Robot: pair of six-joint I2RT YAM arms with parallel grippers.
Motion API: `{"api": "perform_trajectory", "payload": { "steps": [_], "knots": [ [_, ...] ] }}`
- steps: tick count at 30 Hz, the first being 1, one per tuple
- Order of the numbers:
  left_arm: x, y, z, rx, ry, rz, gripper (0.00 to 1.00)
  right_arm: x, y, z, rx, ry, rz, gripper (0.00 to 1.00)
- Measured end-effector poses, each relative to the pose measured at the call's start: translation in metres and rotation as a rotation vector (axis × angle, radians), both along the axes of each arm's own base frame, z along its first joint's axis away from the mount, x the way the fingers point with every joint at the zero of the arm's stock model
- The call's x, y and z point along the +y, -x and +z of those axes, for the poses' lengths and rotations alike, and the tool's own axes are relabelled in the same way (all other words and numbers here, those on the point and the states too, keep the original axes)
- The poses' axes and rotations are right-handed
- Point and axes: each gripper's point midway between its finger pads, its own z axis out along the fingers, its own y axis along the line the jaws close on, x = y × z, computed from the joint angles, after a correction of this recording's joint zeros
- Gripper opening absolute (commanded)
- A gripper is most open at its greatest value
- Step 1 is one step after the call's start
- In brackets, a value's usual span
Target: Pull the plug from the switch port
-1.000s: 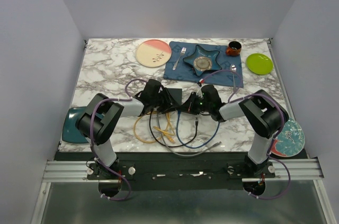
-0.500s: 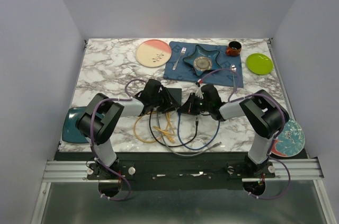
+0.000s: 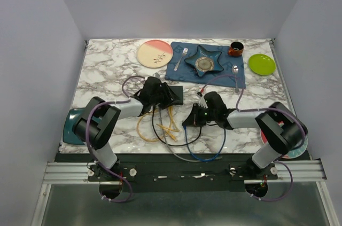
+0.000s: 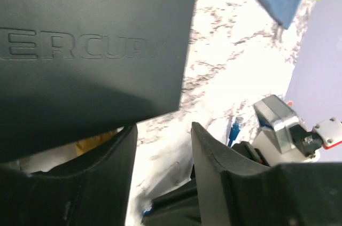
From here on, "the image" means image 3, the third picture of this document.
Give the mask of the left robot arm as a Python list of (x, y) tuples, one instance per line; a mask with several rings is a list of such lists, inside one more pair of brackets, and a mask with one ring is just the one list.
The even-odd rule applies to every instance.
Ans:
[(106, 180), (118, 176), (118, 157), (110, 147), (109, 140), (117, 121), (129, 117), (139, 117), (157, 105), (166, 109), (183, 104), (183, 87), (169, 86), (160, 79), (149, 76), (141, 90), (127, 100), (111, 101), (92, 97), (82, 114), (72, 126), (72, 132), (85, 142), (90, 154), (101, 165), (100, 174)]

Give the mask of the dark grey network switch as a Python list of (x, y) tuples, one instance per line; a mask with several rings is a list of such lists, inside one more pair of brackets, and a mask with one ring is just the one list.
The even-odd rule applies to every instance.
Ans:
[(171, 86), (170, 89), (177, 95), (177, 99), (174, 104), (183, 105), (183, 101), (184, 101), (183, 86), (182, 85)]

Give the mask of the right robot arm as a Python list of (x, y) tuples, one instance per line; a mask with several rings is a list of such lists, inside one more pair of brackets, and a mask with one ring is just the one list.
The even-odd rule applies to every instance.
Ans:
[(267, 143), (246, 162), (246, 173), (250, 178), (259, 178), (267, 166), (298, 148), (307, 136), (307, 127), (280, 102), (266, 108), (240, 110), (227, 108), (215, 91), (208, 92), (203, 99), (206, 105), (193, 104), (182, 123), (184, 128), (203, 127), (208, 122), (215, 122), (224, 130), (259, 128), (266, 137)]

